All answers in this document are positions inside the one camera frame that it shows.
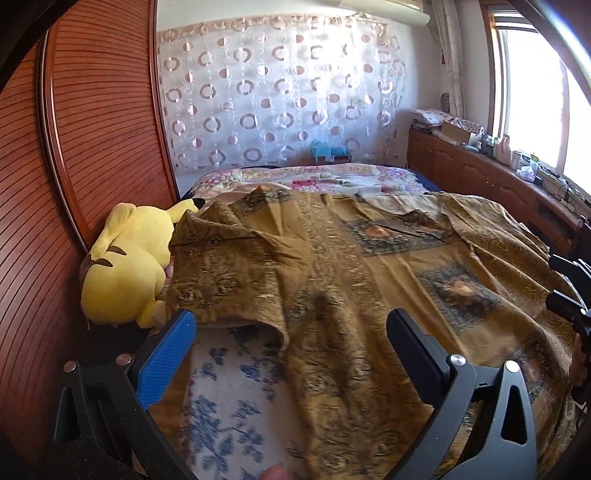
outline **cabinet door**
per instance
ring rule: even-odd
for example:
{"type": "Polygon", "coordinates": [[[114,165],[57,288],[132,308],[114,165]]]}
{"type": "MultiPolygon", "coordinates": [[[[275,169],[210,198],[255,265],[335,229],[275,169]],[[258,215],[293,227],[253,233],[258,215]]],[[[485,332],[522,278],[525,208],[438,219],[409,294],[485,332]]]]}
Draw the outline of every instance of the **cabinet door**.
{"type": "Polygon", "coordinates": [[[433,156],[433,181],[442,190],[460,193],[460,179],[464,164],[447,151],[436,148],[433,156]]]}
{"type": "Polygon", "coordinates": [[[463,195],[478,195],[489,200],[495,200],[493,198],[495,174],[495,169],[485,160],[480,160],[471,155],[466,156],[458,193],[463,195]]]}
{"type": "Polygon", "coordinates": [[[407,162],[409,168],[422,173],[429,180],[433,174],[433,148],[426,135],[410,135],[408,138],[407,162]]]}
{"type": "Polygon", "coordinates": [[[512,179],[499,179],[495,185],[495,201],[500,203],[518,221],[527,223],[535,203],[535,197],[527,185],[512,179]]]}

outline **metal screw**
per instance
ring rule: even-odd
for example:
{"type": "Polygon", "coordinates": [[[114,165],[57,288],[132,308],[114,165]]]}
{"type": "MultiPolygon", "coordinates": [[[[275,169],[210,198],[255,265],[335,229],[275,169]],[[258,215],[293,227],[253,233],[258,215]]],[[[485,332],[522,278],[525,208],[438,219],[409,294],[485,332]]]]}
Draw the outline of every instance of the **metal screw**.
{"type": "Polygon", "coordinates": [[[74,360],[68,360],[64,364],[64,372],[66,372],[67,374],[70,372],[73,372],[75,368],[76,368],[76,362],[74,360]]]}
{"type": "Polygon", "coordinates": [[[452,361],[452,363],[454,365],[457,365],[459,367],[461,367],[462,365],[466,365],[466,359],[464,357],[462,357],[459,353],[454,353],[450,357],[450,360],[452,361]]]}
{"type": "Polygon", "coordinates": [[[129,363],[131,362],[131,355],[128,353],[122,353],[121,355],[119,355],[117,357],[117,365],[129,365],[129,363]]]}
{"type": "Polygon", "coordinates": [[[517,362],[514,362],[513,360],[506,361],[505,367],[512,374],[516,374],[519,371],[519,364],[517,362]]]}

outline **blue gripper pad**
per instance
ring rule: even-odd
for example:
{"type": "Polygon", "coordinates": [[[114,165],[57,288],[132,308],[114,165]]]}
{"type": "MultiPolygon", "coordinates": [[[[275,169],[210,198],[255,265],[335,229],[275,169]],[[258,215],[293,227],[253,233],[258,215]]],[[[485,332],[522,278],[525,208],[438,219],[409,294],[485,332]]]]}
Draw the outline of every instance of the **blue gripper pad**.
{"type": "Polygon", "coordinates": [[[136,360],[143,365],[137,374],[137,397],[143,408],[162,400],[178,366],[193,344],[196,330],[195,316],[187,310],[179,310],[162,332],[148,338],[140,347],[136,360]],[[148,344],[156,338],[160,341],[152,350],[152,345],[148,344]]]}

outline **finger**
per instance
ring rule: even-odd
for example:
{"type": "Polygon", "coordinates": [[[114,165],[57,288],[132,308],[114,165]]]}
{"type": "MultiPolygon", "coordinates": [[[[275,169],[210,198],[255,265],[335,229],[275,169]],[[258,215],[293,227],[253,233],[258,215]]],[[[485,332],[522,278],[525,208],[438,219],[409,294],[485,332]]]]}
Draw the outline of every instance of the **finger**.
{"type": "Polygon", "coordinates": [[[265,470],[259,480],[290,480],[283,463],[278,463],[265,470]]]}

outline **wooden cabinet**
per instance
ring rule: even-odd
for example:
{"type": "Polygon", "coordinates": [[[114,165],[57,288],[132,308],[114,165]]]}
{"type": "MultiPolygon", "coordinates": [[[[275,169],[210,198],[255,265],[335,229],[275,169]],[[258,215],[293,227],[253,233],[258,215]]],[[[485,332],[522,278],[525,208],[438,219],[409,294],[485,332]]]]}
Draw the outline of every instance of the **wooden cabinet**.
{"type": "Polygon", "coordinates": [[[535,203],[535,196],[528,188],[523,188],[511,178],[498,182],[495,186],[495,201],[500,203],[518,221],[527,223],[535,203]]]}
{"type": "Polygon", "coordinates": [[[543,189],[526,183],[505,165],[411,130],[408,166],[450,193],[478,195],[500,203],[562,256],[569,254],[577,218],[543,189]]]}
{"type": "Polygon", "coordinates": [[[421,138],[409,138],[408,155],[413,159],[413,170],[422,173],[428,179],[433,176],[433,149],[421,138]]]}
{"type": "Polygon", "coordinates": [[[470,154],[464,154],[465,159],[460,168],[460,190],[463,195],[479,195],[489,200],[495,198],[495,170],[478,160],[470,158],[470,154]]]}
{"type": "Polygon", "coordinates": [[[460,193],[460,176],[456,159],[444,148],[435,148],[433,153],[433,178],[440,179],[439,188],[450,193],[460,193]]]}

